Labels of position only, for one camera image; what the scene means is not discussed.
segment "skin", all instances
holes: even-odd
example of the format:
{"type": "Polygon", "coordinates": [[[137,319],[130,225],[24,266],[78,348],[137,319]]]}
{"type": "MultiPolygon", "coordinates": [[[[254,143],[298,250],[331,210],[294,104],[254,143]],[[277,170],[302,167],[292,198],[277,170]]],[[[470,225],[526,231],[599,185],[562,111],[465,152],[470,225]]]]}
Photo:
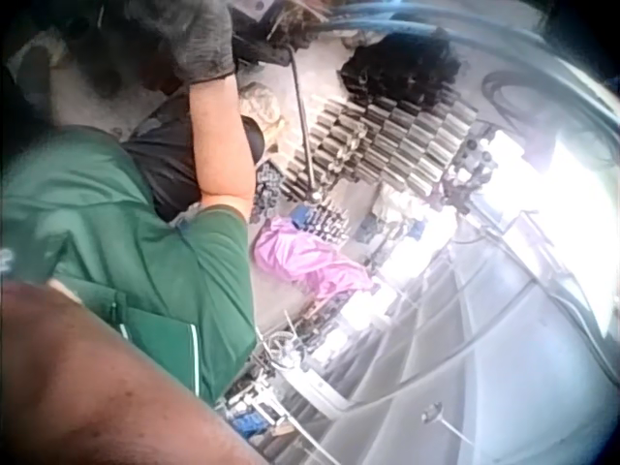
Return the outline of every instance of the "skin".
{"type": "Polygon", "coordinates": [[[264,463],[78,303],[3,283],[2,439],[17,463],[264,463]]]}
{"type": "Polygon", "coordinates": [[[192,85],[190,114],[201,203],[231,206],[247,220],[256,173],[238,111],[235,77],[192,85]]]}

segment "pink fabric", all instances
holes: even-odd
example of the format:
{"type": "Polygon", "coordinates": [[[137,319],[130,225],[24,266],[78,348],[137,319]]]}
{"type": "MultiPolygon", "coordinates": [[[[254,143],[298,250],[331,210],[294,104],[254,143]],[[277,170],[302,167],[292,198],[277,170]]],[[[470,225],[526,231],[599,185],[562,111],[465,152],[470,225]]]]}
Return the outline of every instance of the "pink fabric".
{"type": "Polygon", "coordinates": [[[254,245],[254,260],[280,279],[304,283],[317,299],[373,287],[363,266],[315,235],[299,231],[288,218],[265,224],[254,245]]]}

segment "green polo shirt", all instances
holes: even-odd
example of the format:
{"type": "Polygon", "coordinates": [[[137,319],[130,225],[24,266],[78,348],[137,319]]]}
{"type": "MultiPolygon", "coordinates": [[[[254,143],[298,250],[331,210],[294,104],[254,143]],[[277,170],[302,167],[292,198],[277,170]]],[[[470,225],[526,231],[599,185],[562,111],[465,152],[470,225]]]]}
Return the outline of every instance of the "green polo shirt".
{"type": "Polygon", "coordinates": [[[130,157],[93,130],[61,131],[4,168],[11,277],[56,278],[196,395],[217,400],[256,344],[239,214],[215,206],[170,227],[130,157]]]}

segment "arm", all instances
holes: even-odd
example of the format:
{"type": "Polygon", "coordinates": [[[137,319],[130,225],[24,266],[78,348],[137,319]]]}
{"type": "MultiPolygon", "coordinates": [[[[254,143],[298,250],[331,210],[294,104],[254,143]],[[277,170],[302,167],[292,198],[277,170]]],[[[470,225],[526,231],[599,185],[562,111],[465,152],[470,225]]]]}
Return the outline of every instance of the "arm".
{"type": "Polygon", "coordinates": [[[256,175],[238,111],[234,76],[192,85],[190,114],[201,203],[229,205],[247,219],[256,175]]]}
{"type": "Polygon", "coordinates": [[[2,435],[17,463],[264,463],[61,293],[3,283],[2,330],[2,435]]]}
{"type": "Polygon", "coordinates": [[[229,205],[249,217],[254,163],[238,110],[233,24],[225,0],[123,0],[124,14],[170,46],[190,84],[194,157],[201,202],[229,205]]]}

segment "gray work glove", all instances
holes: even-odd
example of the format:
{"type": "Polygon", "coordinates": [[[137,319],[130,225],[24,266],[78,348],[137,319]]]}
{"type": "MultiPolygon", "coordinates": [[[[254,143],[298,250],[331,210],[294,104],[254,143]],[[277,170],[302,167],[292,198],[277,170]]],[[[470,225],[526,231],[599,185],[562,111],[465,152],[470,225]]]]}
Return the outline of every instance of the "gray work glove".
{"type": "Polygon", "coordinates": [[[226,0],[124,0],[124,13],[162,37],[179,76],[189,83],[234,73],[233,24],[226,0]]]}

